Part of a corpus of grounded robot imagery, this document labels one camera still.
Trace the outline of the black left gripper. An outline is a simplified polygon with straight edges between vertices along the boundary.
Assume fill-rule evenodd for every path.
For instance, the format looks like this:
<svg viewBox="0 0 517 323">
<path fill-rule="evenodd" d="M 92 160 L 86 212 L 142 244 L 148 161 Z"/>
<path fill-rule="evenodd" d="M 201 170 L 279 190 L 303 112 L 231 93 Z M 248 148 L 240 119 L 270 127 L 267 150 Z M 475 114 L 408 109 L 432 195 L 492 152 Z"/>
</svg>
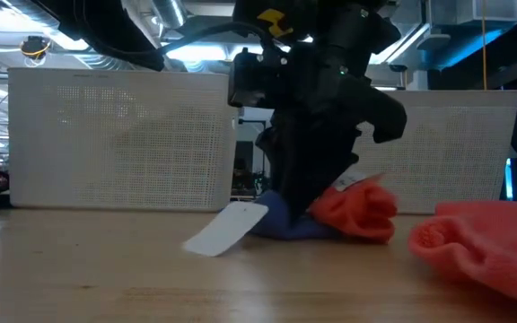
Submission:
<svg viewBox="0 0 517 323">
<path fill-rule="evenodd" d="M 276 133 L 272 188 L 297 220 L 348 167 L 367 122 L 377 144 L 400 139 L 407 125 L 402 103 L 373 88 L 365 76 L 370 52 L 335 44 L 301 43 L 270 50 L 276 79 L 270 98 Z"/>
</svg>

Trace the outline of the purple ribbed sock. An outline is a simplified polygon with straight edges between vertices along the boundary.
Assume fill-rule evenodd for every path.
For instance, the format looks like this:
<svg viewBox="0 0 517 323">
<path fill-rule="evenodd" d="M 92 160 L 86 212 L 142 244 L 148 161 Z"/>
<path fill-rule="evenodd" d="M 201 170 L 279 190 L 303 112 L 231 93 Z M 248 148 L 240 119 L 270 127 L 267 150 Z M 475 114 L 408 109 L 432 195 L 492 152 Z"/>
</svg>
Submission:
<svg viewBox="0 0 517 323">
<path fill-rule="evenodd" d="M 319 223 L 308 213 L 293 219 L 288 204 L 275 191 L 265 192 L 254 204 L 263 205 L 268 211 L 250 230 L 253 235 L 274 240 L 330 240 L 341 237 L 338 230 Z"/>
</svg>

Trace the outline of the hot pink ribbed sock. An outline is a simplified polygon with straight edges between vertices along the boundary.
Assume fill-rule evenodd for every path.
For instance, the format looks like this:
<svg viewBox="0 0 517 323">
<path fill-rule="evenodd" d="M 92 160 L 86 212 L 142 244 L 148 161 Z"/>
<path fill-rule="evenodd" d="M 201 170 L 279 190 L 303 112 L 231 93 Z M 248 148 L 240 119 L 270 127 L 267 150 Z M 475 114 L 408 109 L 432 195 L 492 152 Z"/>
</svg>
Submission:
<svg viewBox="0 0 517 323">
<path fill-rule="evenodd" d="M 398 213 L 398 204 L 381 185 L 381 175 L 375 175 L 342 190 L 327 188 L 311 203 L 309 213 L 341 236 L 387 244 L 395 233 L 392 219 Z"/>
</svg>

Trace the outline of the large white paper hang tag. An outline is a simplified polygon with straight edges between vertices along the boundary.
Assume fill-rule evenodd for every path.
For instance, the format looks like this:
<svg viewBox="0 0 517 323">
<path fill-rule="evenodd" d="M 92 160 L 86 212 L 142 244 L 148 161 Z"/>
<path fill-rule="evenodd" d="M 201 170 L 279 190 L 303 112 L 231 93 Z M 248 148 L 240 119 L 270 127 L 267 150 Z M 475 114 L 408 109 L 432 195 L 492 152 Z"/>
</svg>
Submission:
<svg viewBox="0 0 517 323">
<path fill-rule="evenodd" d="M 218 257 L 240 241 L 267 214 L 268 207 L 251 202 L 231 202 L 183 248 L 205 257 Z"/>
</svg>

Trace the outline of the salmon pink knit sock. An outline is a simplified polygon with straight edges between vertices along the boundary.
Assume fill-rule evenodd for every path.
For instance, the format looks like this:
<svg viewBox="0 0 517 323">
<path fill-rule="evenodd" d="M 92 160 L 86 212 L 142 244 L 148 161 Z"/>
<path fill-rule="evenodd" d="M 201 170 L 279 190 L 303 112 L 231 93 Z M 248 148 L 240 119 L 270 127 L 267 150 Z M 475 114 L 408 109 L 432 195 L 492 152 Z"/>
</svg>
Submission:
<svg viewBox="0 0 517 323">
<path fill-rule="evenodd" d="M 446 280 L 517 300 L 517 202 L 447 202 L 409 234 L 408 249 Z"/>
</svg>

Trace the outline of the small white sewn label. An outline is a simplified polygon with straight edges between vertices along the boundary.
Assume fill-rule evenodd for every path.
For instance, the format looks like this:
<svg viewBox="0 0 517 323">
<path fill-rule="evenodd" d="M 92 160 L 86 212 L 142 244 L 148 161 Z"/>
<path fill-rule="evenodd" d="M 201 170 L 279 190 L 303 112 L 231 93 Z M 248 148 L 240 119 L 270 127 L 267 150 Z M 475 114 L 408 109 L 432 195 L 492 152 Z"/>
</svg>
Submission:
<svg viewBox="0 0 517 323">
<path fill-rule="evenodd" d="M 339 191 L 345 191 L 354 184 L 366 179 L 367 176 L 354 169 L 345 170 L 332 184 L 332 187 Z"/>
</svg>

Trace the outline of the white perforated plastic bin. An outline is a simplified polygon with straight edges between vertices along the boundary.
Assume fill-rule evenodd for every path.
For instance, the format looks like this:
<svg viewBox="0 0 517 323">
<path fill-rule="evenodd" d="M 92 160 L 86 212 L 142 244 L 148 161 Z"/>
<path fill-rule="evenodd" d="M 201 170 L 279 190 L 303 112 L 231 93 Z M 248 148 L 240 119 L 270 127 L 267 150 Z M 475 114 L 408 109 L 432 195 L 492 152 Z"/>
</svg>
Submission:
<svg viewBox="0 0 517 323">
<path fill-rule="evenodd" d="M 214 212 L 230 198 L 237 110 L 224 74 L 13 68 L 16 207 Z"/>
<path fill-rule="evenodd" d="M 437 204 L 499 198 L 517 115 L 517 91 L 400 91 L 407 126 L 376 144 L 359 126 L 356 169 L 378 174 L 402 214 L 430 214 Z"/>
</svg>

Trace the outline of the bright ceiling light panel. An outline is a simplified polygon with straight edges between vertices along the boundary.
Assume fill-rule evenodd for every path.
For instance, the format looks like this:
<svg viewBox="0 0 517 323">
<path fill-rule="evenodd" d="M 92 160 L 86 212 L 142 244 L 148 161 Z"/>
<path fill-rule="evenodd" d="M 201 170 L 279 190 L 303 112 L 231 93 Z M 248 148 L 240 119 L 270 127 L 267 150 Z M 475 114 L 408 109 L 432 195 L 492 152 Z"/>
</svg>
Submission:
<svg viewBox="0 0 517 323">
<path fill-rule="evenodd" d="M 166 53 L 171 59 L 183 62 L 222 61 L 228 58 L 222 46 L 213 44 L 191 44 Z"/>
</svg>

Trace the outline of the blue glowing strip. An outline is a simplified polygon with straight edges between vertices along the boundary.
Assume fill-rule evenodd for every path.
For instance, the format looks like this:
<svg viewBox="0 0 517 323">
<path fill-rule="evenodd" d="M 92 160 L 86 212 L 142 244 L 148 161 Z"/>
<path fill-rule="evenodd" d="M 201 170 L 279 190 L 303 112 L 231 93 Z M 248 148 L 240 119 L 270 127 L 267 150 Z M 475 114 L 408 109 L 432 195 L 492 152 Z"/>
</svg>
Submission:
<svg viewBox="0 0 517 323">
<path fill-rule="evenodd" d="M 509 201 L 513 200 L 513 176 L 512 176 L 512 164 L 511 159 L 506 160 L 504 167 L 504 191 L 505 198 Z"/>
</svg>

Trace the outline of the silver slanted ceiling duct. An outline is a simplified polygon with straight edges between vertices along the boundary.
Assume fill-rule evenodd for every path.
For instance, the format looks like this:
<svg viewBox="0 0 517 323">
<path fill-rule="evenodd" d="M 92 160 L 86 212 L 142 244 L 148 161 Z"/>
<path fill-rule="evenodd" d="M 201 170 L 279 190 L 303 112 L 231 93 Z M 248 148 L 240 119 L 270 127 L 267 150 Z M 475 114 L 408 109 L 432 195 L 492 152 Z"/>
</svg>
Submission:
<svg viewBox="0 0 517 323">
<path fill-rule="evenodd" d="M 394 26 L 400 32 L 400 38 L 387 46 L 379 54 L 372 54 L 370 65 L 394 64 L 403 57 L 410 49 L 415 48 L 417 42 L 430 30 L 430 23 L 427 19 L 417 22 L 395 22 Z"/>
</svg>

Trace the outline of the silver round air duct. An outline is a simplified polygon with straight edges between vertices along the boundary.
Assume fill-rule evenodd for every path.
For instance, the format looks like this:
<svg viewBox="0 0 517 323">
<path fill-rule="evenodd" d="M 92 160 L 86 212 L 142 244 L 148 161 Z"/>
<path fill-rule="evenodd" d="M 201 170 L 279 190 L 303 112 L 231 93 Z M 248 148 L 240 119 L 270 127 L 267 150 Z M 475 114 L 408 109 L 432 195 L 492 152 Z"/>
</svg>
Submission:
<svg viewBox="0 0 517 323">
<path fill-rule="evenodd" d="M 123 60 L 103 55 L 75 55 L 79 61 L 95 70 L 135 70 L 135 67 Z"/>
<path fill-rule="evenodd" d="M 188 19 L 188 12 L 181 0 L 152 0 L 153 9 L 166 29 L 178 29 Z"/>
</svg>

